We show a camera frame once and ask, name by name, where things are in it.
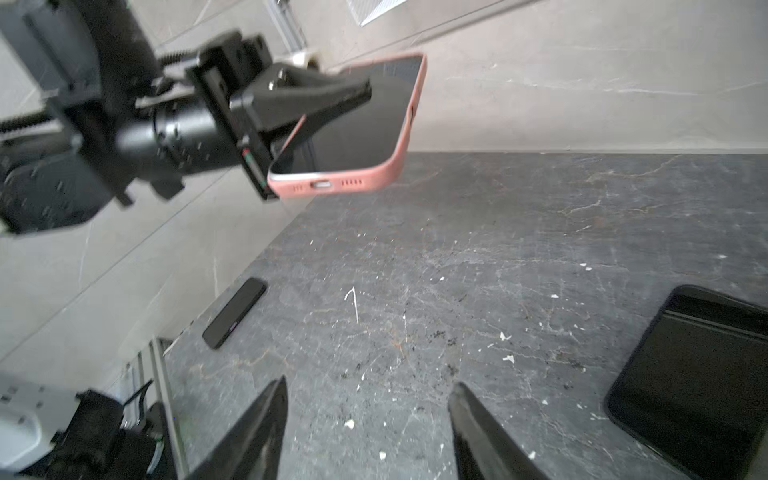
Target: phone case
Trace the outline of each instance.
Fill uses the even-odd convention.
[[[419,106],[419,99],[422,95],[422,88],[424,87],[424,78],[427,72],[427,57],[422,53],[405,53],[399,55],[392,55],[386,58],[377,58],[372,61],[364,61],[355,63],[352,65],[346,65],[344,68],[355,68],[380,63],[382,61],[398,60],[400,58],[414,57],[417,55],[422,56],[422,64],[419,68],[419,76],[416,79],[415,87],[413,89],[413,95],[409,102],[408,110],[406,112],[406,121],[402,126],[400,132],[400,138],[397,141],[394,154],[383,163],[371,168],[362,168],[359,170],[347,170],[343,172],[333,172],[329,174],[319,175],[318,177],[307,179],[301,178],[296,180],[274,180],[271,176],[267,178],[267,183],[270,188],[282,198],[291,197],[310,197],[313,195],[333,195],[344,194],[348,192],[366,192],[371,190],[378,190],[391,184],[397,180],[402,172],[402,167],[406,158],[406,151],[408,150],[408,143],[411,140],[411,127],[413,126],[413,118],[416,115],[416,110]],[[301,128],[304,118],[302,118],[296,128],[293,129],[293,133],[288,137],[286,143],[289,143],[293,139],[293,135]],[[314,188],[312,184],[317,182],[327,181],[330,182],[330,187]]]

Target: marble surface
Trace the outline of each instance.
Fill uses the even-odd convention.
[[[190,466],[285,375],[281,478],[455,478],[458,380],[553,479],[684,478],[601,402],[674,286],[768,303],[766,160],[410,154],[315,199],[167,354]],[[269,291],[209,350],[249,276]]]

